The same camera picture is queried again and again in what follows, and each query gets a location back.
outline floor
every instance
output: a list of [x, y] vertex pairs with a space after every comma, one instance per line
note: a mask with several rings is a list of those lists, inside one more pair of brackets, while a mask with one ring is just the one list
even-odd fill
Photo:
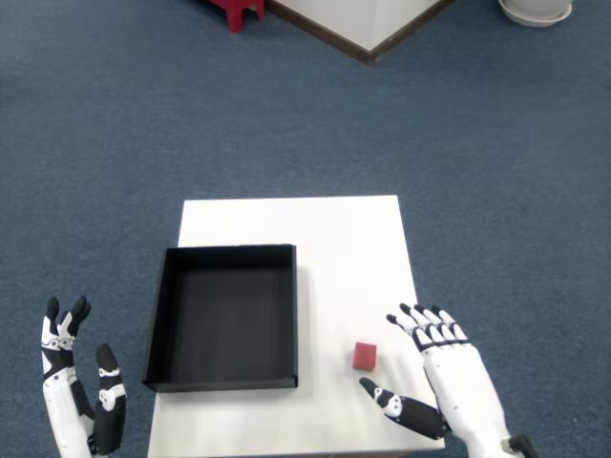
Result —
[[50, 295], [84, 293], [78, 375], [93, 399], [95, 346], [115, 349], [116, 456], [145, 455], [184, 199], [396, 194], [419, 299], [462, 322], [509, 429], [540, 456], [608, 456], [610, 15], [576, 2], [530, 30], [461, 0], [364, 66], [273, 16], [233, 35], [195, 0], [1, 2], [1, 454], [54, 453], [40, 324]]

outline white table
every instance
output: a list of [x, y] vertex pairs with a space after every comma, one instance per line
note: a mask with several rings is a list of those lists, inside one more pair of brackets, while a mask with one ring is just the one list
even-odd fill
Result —
[[[435, 405], [411, 339], [386, 321], [416, 300], [395, 196], [186, 200], [179, 246], [293, 243], [299, 387], [159, 393], [149, 457], [392, 452], [441, 448], [395, 425], [362, 375]], [[355, 342], [378, 345], [372, 373]]]

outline white flower pot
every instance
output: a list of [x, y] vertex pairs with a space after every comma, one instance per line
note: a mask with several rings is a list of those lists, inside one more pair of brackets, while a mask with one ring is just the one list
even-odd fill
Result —
[[549, 27], [566, 19], [572, 0], [498, 0], [507, 17], [529, 27]]

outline black box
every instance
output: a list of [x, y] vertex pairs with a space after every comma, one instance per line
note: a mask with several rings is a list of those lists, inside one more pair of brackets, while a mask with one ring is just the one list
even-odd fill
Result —
[[293, 245], [170, 248], [143, 382], [154, 391], [297, 386]]

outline robotic thumb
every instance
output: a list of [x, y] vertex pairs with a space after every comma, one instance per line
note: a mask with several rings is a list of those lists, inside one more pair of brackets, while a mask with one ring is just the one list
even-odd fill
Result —
[[99, 399], [95, 406], [94, 437], [98, 453], [108, 455], [121, 445], [125, 424], [125, 386], [111, 347], [106, 343], [100, 345], [96, 356]]

